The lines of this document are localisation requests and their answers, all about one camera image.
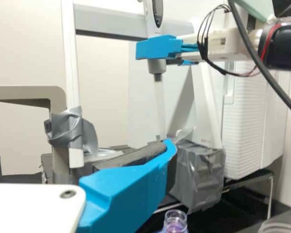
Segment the screw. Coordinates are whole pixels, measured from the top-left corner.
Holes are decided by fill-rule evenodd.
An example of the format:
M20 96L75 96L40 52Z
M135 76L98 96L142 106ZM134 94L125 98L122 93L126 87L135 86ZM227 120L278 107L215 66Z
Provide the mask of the screw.
M63 199L68 199L68 198L73 197L74 195L76 195L75 191L67 190L67 191L64 191L63 193L61 193L60 197Z

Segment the black cable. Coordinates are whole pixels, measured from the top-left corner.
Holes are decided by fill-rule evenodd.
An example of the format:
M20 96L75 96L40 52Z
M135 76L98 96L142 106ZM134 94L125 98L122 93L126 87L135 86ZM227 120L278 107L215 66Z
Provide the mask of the black cable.
M238 73L234 73L234 72L230 72L227 71L219 66L217 66L214 62L212 62L209 58L208 58L208 35L209 35L209 30L214 18L214 14L217 10L219 9L224 9L225 13L230 12L230 7L226 4L220 4L217 7L213 8L203 19L199 30L198 30L198 34L197 34L197 46L198 46L198 50L200 52L201 58L207 62L212 68L216 69L217 71L219 71L221 74L223 75L233 75L233 76L237 76L237 77L250 77L250 75L252 74L252 72L254 71L254 69L252 69L250 72L244 73L244 74L238 74ZM201 36L201 41L199 41L199 35L201 33L201 29L204 26L204 30Z
M284 101L284 103L290 108L291 110L291 98L287 95L287 93L281 88L278 82L273 78L270 74L269 70L265 67L264 63L260 60L257 52L255 51L254 47L252 46L249 36L247 34L246 29L243 26L242 20L238 14L237 8L235 6L234 0L228 0L228 4L231 8L232 14L234 16L235 22L237 24L238 30L242 37L242 40L252 58L255 62L259 70L261 71L262 75L269 83L269 85L273 88L273 90L279 95L279 97Z

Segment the purple liquid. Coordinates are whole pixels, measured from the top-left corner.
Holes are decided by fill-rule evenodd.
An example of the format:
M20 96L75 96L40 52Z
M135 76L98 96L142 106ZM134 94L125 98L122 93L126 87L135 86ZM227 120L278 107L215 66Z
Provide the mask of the purple liquid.
M166 233L182 233L182 232L183 226L178 223L170 224L170 226L166 228Z
M162 233L187 233L188 231L185 227L178 222L171 222L167 226L164 227Z

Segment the metal bar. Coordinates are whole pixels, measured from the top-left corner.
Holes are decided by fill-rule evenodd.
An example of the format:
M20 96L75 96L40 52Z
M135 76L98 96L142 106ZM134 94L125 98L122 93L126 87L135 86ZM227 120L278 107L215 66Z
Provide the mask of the metal bar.
M139 41L147 38L144 15L74 4L76 34ZM193 33L189 22L164 21L162 34Z
M166 207L163 207L161 209L157 209L156 211L154 211L154 214L157 214L157 213L160 213L160 212L163 212L165 210L170 210L172 208L176 208L178 206L182 206L183 204L180 202L180 203L177 203L177 204L174 204L174 205L169 205L169 206L166 206Z
M270 173L270 174L266 174L266 175L263 175L263 176L254 177L254 178L251 178L251 179L248 179L248 180L244 180L244 181L241 181L241 182L237 182L237 183L234 183L234 184L227 185L227 186L225 186L225 188L235 189L235 188L243 187L243 186L246 186L246 185L249 185L249 184L252 184L252 183L258 183L258 182L261 182L261 181L265 181L265 180L271 178L272 176L273 176L272 173Z
M271 211L272 211L273 186L274 186L274 178L273 178L273 176L270 177L270 180L271 180L271 192L270 192L270 198L269 198L269 201L268 201L267 219L270 219Z

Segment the wire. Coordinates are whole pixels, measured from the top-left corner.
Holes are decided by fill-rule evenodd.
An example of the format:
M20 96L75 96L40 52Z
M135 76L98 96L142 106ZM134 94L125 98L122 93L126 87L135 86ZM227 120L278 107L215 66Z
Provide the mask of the wire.
M236 9L234 0L228 0L228 4L231 8L232 14L234 16L235 22L237 24L238 30L242 37L242 40L257 67L259 68L260 72L269 83L269 85L273 88L273 90L279 95L279 97L284 101L284 103L290 108L291 110L291 98L287 95L287 93L281 88L278 82L273 78L270 74L269 70L265 67L264 63L259 58L258 54L256 53L253 45L250 42L249 36L247 35L246 29L243 26L242 20L239 16L239 13Z
M278 24L275 24L271 29L270 31L268 32L267 34L267 38L265 40L265 44L264 44L264 47L263 47L263 50L262 50L262 53L261 53L261 61L264 61L264 58L265 58L265 55L266 55L266 52L267 52L267 49L270 45L270 42L271 42L271 39L273 37L273 35L275 34L275 32L281 27L281 23L278 23Z
M220 4L217 7L213 8L203 19L198 33L197 33L197 46L201 55L201 58L206 61L211 67L213 67L214 69L218 70L221 74L223 75L233 75L233 76L237 76L237 77L253 77L255 75L257 75L258 73L252 74L253 71L256 69L256 67L254 67L251 71L247 72L247 73L243 73L243 74L239 74L239 73L234 73L234 72L230 72L227 70L224 70L223 68L217 66L214 62L212 62L209 58L208 58L208 45L209 45L209 31L210 31L210 27L214 18L214 14L217 10L220 9L224 9L225 13L228 13L231 11L230 7L226 4ZM202 28L204 29L201 35L201 40L200 40L200 33Z

